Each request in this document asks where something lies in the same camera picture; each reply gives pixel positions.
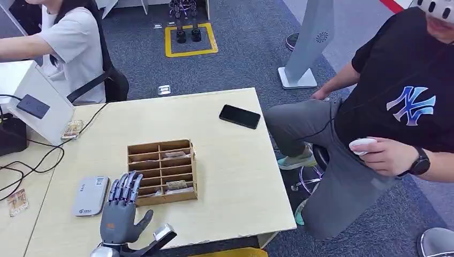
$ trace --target black chair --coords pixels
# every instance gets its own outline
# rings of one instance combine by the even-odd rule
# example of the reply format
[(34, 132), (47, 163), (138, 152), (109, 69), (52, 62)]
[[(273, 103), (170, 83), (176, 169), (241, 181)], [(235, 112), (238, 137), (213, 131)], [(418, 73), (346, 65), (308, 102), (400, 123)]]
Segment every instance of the black chair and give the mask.
[[(312, 152), (314, 153), (315, 160), (317, 161), (317, 164), (320, 167), (320, 169), (317, 167), (317, 165), (313, 167), (301, 167), (301, 170), (299, 172), (300, 181), (292, 185), (293, 191), (298, 191), (299, 187), (302, 186), (309, 194), (312, 194), (314, 192), (315, 186), (323, 179), (323, 173), (326, 170), (329, 163), (328, 151), (326, 150), (326, 148), (318, 145), (311, 145), (311, 148)], [(304, 180), (303, 172), (308, 170), (312, 170), (313, 172), (315, 172), (317, 178)], [(309, 188), (310, 184), (315, 184), (313, 189)]]
[(101, 14), (98, 10), (96, 2), (94, 0), (89, 0), (85, 8), (92, 13), (98, 25), (104, 73), (72, 92), (67, 96), (67, 98), (71, 103), (73, 103), (77, 98), (104, 82), (106, 102), (126, 101), (127, 94), (129, 92), (129, 82), (126, 76), (114, 67), (112, 60), (110, 59), (109, 50), (107, 49), (107, 44), (105, 42), (104, 30), (102, 29)]

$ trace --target white power bank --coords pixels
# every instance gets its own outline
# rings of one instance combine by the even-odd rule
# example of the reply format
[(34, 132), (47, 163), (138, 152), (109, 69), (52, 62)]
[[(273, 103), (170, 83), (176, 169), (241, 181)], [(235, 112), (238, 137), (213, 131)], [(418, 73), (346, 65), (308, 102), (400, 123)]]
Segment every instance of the white power bank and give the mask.
[(75, 196), (72, 214), (77, 217), (101, 213), (109, 185), (105, 176), (87, 177), (80, 181)]

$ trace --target wristwatch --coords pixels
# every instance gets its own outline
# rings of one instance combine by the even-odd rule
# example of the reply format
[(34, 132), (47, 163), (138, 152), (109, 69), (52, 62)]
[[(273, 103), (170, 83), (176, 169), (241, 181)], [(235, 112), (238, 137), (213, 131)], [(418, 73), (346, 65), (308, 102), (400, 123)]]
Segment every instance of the wristwatch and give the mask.
[(414, 146), (414, 148), (416, 149), (416, 151), (418, 151), (418, 158), (416, 159), (416, 161), (413, 162), (409, 170), (398, 175), (398, 177), (403, 177), (408, 173), (415, 176), (419, 176), (426, 173), (429, 170), (430, 160), (426, 152), (424, 152), (424, 150), (421, 147)]

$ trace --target woman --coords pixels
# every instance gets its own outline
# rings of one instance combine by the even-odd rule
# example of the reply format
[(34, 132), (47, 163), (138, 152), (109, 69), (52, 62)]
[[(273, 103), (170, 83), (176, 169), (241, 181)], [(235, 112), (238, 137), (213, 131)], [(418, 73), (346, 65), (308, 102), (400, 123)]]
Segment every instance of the woman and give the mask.
[[(0, 59), (43, 57), (43, 70), (63, 95), (103, 73), (96, 19), (84, 6), (92, 0), (26, 0), (42, 4), (42, 32), (0, 39)], [(79, 97), (74, 104), (105, 102), (104, 83)]]

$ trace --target yellow tape square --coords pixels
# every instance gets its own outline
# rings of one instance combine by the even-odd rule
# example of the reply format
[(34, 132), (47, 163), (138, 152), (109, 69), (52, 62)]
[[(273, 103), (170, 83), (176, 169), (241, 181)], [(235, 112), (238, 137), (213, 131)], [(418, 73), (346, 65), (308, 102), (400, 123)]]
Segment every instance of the yellow tape square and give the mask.
[[(213, 29), (211, 27), (211, 24), (209, 22), (204, 23), (204, 24), (199, 24), (199, 27), (201, 27), (201, 28), (204, 27), (207, 29), (208, 38), (209, 38), (210, 44), (211, 44), (211, 49), (191, 51), (191, 52), (176, 52), (173, 54), (172, 53), (172, 43), (171, 43), (172, 38), (171, 38), (170, 32), (176, 30), (177, 27), (167, 27), (167, 28), (165, 28), (165, 55), (167, 57), (184, 57), (184, 56), (193, 56), (193, 55), (215, 54), (215, 53), (219, 52), (219, 50), (217, 48), (216, 39), (214, 38)], [(192, 28), (192, 25), (183, 26), (183, 29), (187, 29), (187, 28)]]

